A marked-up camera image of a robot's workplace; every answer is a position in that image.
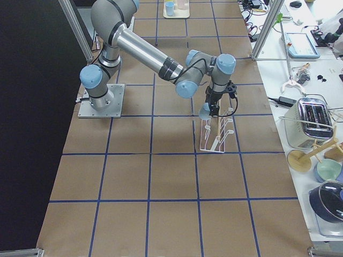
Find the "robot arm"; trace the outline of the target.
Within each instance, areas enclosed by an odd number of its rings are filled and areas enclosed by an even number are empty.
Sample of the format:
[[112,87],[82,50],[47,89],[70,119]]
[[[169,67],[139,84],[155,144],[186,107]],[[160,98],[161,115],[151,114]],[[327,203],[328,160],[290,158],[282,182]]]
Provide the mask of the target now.
[[236,60],[230,54],[211,56],[190,50],[186,66],[182,66],[129,30],[131,19],[138,11],[139,1],[95,1],[91,21],[103,40],[103,47],[94,63],[84,67],[80,80],[88,93],[91,117],[118,117],[123,100],[122,87],[111,87],[109,79],[121,67],[120,50],[175,85],[177,94],[185,99],[193,97],[205,75],[211,78],[206,88],[205,103],[199,116],[203,120],[219,116],[219,101],[223,94],[236,99],[236,85],[230,80]]

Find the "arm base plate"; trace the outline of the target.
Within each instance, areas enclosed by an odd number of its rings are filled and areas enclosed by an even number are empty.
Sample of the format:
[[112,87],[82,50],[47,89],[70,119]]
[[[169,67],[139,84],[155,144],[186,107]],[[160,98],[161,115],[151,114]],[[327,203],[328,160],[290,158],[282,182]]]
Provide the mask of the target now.
[[102,98],[91,98],[84,90],[80,102],[79,118],[121,118],[125,84],[107,84],[108,91]]

